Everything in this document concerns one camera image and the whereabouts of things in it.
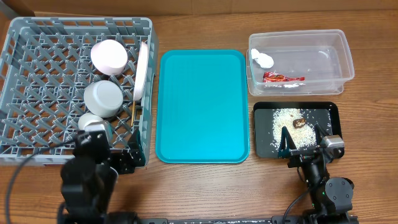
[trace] black tray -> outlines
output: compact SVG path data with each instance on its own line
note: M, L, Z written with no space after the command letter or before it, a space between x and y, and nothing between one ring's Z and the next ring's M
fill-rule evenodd
M313 113L308 120L312 122L312 116L323 128L330 122L331 127L327 132L329 134L337 134L341 137L340 117L338 115L337 106L332 102L258 102L254 105L254 139L256 154L261 158L278 158L277 151L273 151L271 142L274 139L272 135L272 118L273 112L270 109L297 108L304 110L312 110Z

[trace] brown object in rice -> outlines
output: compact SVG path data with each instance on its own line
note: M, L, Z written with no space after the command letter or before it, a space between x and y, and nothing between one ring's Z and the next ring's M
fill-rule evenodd
M295 128L302 128L305 124L305 119L304 118L300 118L300 119L295 119L293 121L293 127Z

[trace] turquoise rectangular tray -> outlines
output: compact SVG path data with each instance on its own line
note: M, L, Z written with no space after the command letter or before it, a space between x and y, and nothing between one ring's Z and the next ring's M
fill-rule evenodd
M155 151L167 163L249 155L248 90L236 50L172 50L160 63Z

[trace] wooden table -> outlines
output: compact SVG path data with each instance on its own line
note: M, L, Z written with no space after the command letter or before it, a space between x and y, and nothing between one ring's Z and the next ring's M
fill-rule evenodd
M300 12L217 16L151 17L161 56L172 49L248 49L251 34L285 30L341 29L353 56L355 78L337 96L253 97L258 101L333 101L340 111L345 156L328 165L331 176L355 183L353 211L361 223L398 222L398 11ZM150 161L135 174L122 175L112 211L137 211L141 218L244 218L283 215L305 190L287 161L260 159L251 152L238 165L170 165L155 155L158 77ZM0 222L4 194L14 167L1 167ZM55 223L63 201L60 166L28 167L11 197L15 223ZM292 213L311 205L308 198Z

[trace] gray crate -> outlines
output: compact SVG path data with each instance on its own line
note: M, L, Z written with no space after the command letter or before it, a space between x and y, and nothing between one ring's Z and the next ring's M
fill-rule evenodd
M117 40L127 50L129 61L121 75L104 76L91 62L92 46L106 39ZM144 96L132 114L141 41L150 48L149 67ZM17 164L26 155L75 135L78 118L87 112L83 102L85 87L107 78L120 86L124 95L123 110L113 126L111 150L125 149L132 131L139 128L147 162L158 47L148 18L15 18L0 58L0 82L4 82L0 99L0 165ZM40 154L30 165L63 164L72 157L72 149L73 145L68 145Z

